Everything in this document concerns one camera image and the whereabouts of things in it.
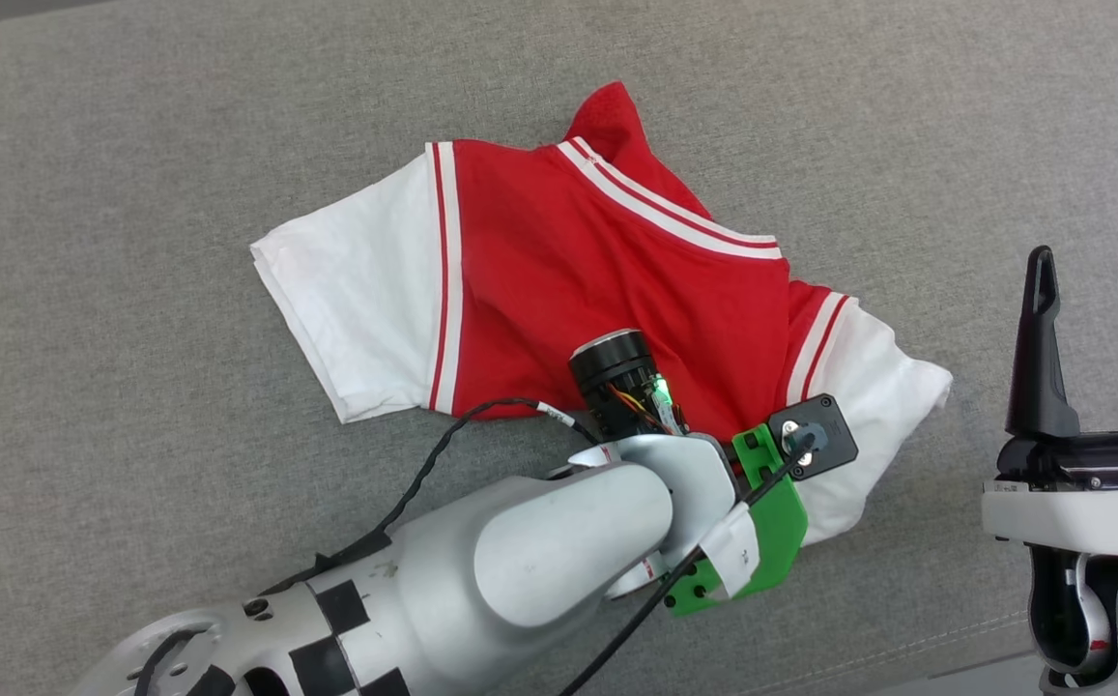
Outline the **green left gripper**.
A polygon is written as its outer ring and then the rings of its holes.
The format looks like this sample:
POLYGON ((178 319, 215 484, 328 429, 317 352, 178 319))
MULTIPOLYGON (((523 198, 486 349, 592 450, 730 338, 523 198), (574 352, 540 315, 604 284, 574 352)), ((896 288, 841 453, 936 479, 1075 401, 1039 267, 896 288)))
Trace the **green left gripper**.
POLYGON ((729 442, 691 430, 639 330, 598 336, 577 347, 568 365, 601 440, 576 455, 575 470, 639 464, 665 482, 671 494, 666 537, 609 587, 608 598, 663 580, 694 550, 701 557, 664 598, 674 614, 778 587, 788 576, 809 518, 788 479, 758 500, 749 499, 774 473, 787 471, 769 426, 735 435, 729 442))

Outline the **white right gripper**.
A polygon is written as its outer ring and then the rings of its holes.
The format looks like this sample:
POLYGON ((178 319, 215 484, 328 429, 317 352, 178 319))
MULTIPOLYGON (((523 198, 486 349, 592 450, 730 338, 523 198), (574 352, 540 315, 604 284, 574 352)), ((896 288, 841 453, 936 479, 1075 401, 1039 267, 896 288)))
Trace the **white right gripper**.
POLYGON ((1065 394, 1049 246, 1027 255, 1005 431, 984 485, 983 528, 1036 547, 1118 557, 1118 432, 1083 433, 1065 394))

